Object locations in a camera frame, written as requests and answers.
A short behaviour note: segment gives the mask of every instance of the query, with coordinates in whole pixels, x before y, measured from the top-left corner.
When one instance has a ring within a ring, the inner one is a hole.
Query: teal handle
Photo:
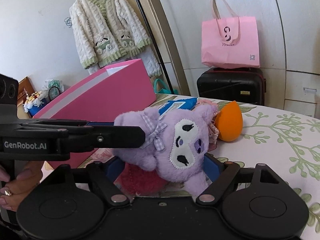
[[[158,84],[158,82],[160,82],[160,83],[163,85],[164,89],[169,90],[169,88],[168,88],[167,85],[163,82],[163,80],[160,79],[160,78],[157,78],[157,79],[155,80],[154,84],[153,84],[153,91],[154,91],[155,93],[158,93],[158,92],[159,92],[159,91],[157,91],[157,84]]]

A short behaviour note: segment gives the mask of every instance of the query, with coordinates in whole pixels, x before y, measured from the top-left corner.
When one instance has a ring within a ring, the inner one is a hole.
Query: white fluffy cardigan
[[[70,8],[80,62],[84,68],[134,57],[151,44],[145,29],[126,0],[76,0]],[[149,76],[159,75],[152,53],[145,64]]]

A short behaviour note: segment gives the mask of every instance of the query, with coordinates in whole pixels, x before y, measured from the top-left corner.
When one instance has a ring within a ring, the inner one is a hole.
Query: black suitcase
[[[264,106],[266,80],[259,68],[211,68],[197,80],[199,96]]]

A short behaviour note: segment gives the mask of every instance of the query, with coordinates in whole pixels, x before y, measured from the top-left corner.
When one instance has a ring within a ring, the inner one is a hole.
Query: blue container
[[[29,109],[29,113],[31,117],[33,117],[36,113],[38,113],[40,109],[44,108],[44,106],[47,104],[47,101],[45,99],[42,99],[41,101],[43,102],[43,104],[39,106],[33,106],[31,109]]]

